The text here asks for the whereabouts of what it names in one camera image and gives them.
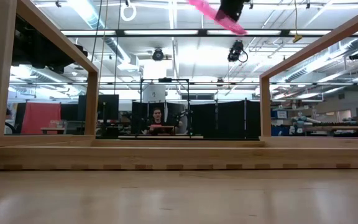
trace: security camera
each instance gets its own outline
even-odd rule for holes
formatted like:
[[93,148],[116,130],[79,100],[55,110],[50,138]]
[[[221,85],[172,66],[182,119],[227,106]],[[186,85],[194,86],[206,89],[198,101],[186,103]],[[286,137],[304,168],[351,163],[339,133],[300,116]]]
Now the security camera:
[[162,61],[164,59],[164,53],[162,52],[162,49],[155,49],[152,58],[156,62]]

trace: ceiling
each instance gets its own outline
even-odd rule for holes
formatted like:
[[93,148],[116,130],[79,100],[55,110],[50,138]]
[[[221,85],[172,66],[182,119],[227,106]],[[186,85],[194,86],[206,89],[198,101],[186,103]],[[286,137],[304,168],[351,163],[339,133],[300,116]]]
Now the ceiling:
[[[80,16],[78,10],[71,6],[70,1],[60,0],[61,7],[55,5],[51,0],[32,0],[34,4],[61,30],[89,30],[89,25]],[[132,0],[131,5],[136,8],[135,18],[131,21],[124,21],[120,16],[120,1],[107,0],[89,0],[97,12],[101,6],[101,20],[107,29],[220,29],[212,20],[203,18],[203,16],[189,6],[184,0]],[[219,7],[219,0],[209,0],[213,7]],[[239,24],[245,29],[295,29],[296,11],[294,1],[292,0],[254,0],[253,9],[249,5],[244,6]],[[311,7],[306,8],[307,0],[297,0],[298,17],[297,27],[299,29],[334,29],[347,20],[358,15],[358,0],[310,0]],[[131,16],[131,9],[125,9],[125,15]],[[139,65],[144,65],[150,61],[150,53],[156,48],[161,48],[165,55],[169,55],[167,76],[177,78],[189,78],[193,82],[216,82],[218,78],[224,78],[225,82],[258,82],[261,73],[272,66],[280,63],[285,58],[290,57],[303,47],[314,42],[315,37],[304,37],[297,43],[293,43],[293,38],[288,37],[120,37],[116,39],[117,44],[128,55],[136,55],[139,58]],[[120,70],[116,67],[120,61],[116,61],[113,50],[104,44],[102,38],[80,37],[70,38],[73,43],[82,45],[90,55],[94,53],[94,63],[100,67],[100,61],[103,58],[101,69],[102,82],[138,82],[142,70]],[[227,55],[230,47],[235,40],[243,41],[245,50],[249,54],[249,60],[246,63],[229,63]],[[341,42],[341,46],[353,41],[348,38]],[[173,55],[177,63],[177,73],[174,72],[172,63]],[[334,58],[325,64],[315,67],[306,75],[292,80],[292,82],[313,83],[318,82],[324,77],[349,70],[335,79],[327,82],[351,82],[358,77],[358,60],[349,60],[348,54]],[[272,78],[274,82],[284,82],[283,79],[288,76],[291,70],[300,68],[305,64],[312,62],[310,58],[302,62],[302,65],[295,66],[287,72]],[[65,68],[63,77],[74,82],[84,82],[87,77],[86,71],[76,70],[76,65],[70,65]],[[19,82],[20,79],[12,78],[12,82]],[[121,85],[116,88],[121,90],[135,90],[139,84]],[[196,89],[205,89],[205,93],[210,89],[217,89],[217,86],[193,86]],[[319,89],[330,90],[335,86],[329,86]],[[274,86],[272,94],[291,93],[299,91],[296,95],[302,95],[308,89],[315,87],[299,86]],[[242,94],[238,90],[257,90],[257,85],[233,86],[225,85],[221,91],[226,95]]]

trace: desk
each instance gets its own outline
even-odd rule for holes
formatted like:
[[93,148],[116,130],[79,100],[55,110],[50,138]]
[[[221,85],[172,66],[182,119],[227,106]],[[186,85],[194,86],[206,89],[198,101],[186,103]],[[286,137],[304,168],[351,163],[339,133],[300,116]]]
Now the desk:
[[63,134],[65,128],[41,128],[42,134],[48,134],[48,131],[57,131],[57,134]]
[[[119,139],[190,139],[188,135],[140,135],[140,136],[118,136]],[[203,136],[192,136],[191,139],[203,139]]]
[[304,127],[305,134],[306,132],[312,131],[326,131],[328,136],[334,136],[334,132],[337,130],[355,130],[358,131],[358,126],[315,126],[315,127]]

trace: metal frame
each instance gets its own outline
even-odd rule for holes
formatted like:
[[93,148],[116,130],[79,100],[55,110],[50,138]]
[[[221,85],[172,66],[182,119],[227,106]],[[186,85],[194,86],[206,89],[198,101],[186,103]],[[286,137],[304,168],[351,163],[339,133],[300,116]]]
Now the metal frame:
[[296,54],[292,55],[285,61],[279,63],[273,68],[267,70],[260,75],[260,120],[261,120],[261,137],[267,138],[271,136],[271,118],[270,118],[270,78],[278,75],[280,72],[291,68],[292,66],[304,61],[314,54],[326,49],[336,42],[351,36],[358,31],[358,16],[347,21],[338,28],[332,30],[330,33],[324,35],[322,38],[303,48]]
[[[142,103],[142,92],[143,92],[143,82],[144,81],[150,81],[150,84],[153,83],[153,81],[159,81],[159,79],[153,79],[153,78],[141,78],[140,79],[140,103]],[[188,110],[190,110],[190,80],[188,78],[172,78],[170,79],[170,81],[177,81],[176,84],[178,85],[182,85],[180,83],[180,81],[185,81],[187,82],[187,108]],[[172,83],[172,82],[161,82],[161,85],[167,85],[167,83]],[[141,129],[142,128],[142,123],[139,126],[139,130],[136,133],[136,137],[140,134]],[[189,138],[191,139],[191,115],[190,115],[190,119],[187,119],[187,133],[189,135]]]
[[77,140],[94,139],[98,102],[98,69],[65,37],[30,0],[0,0],[0,146],[27,144],[32,141],[72,141],[72,136],[4,136],[4,120],[9,86],[16,15],[21,16],[42,35],[54,43],[88,71],[85,136]]
[[[249,34],[243,37],[294,37],[295,31],[293,29],[246,29]],[[149,34],[126,34],[126,32],[149,32]],[[322,37],[324,34],[313,34],[311,31],[316,33],[331,32],[331,29],[299,29],[298,33],[302,34],[303,37]],[[106,29],[106,35],[104,32],[98,32],[91,29],[63,29],[61,30],[67,37],[237,37],[238,35],[233,34],[228,30],[223,29]],[[82,32],[83,34],[73,34],[75,32]],[[358,37],[358,33],[353,33],[350,37]]]

